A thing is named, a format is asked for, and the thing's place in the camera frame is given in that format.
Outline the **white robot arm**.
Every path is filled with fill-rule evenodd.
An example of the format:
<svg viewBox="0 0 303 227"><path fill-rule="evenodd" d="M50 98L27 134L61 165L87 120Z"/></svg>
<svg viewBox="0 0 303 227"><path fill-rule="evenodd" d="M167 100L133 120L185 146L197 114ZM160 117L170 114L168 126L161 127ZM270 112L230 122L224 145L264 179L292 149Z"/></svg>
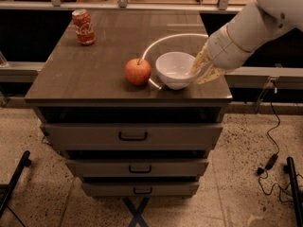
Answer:
<svg viewBox="0 0 303 227"><path fill-rule="evenodd" d="M294 28L303 30L303 0L254 0L210 35L189 73L198 84L217 79Z"/></svg>

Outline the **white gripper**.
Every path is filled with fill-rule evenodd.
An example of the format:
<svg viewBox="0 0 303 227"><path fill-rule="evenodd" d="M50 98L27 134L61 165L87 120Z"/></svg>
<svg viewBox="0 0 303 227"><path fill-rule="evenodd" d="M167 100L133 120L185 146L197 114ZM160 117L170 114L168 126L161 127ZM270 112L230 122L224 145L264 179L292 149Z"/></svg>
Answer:
<svg viewBox="0 0 303 227"><path fill-rule="evenodd" d="M224 75L224 70L242 67L251 55L252 52L246 52L234 43L228 34L227 25L224 25L210 35L191 65L190 74L199 72L210 59L214 65L203 68L196 79L198 84L204 84Z"/></svg>

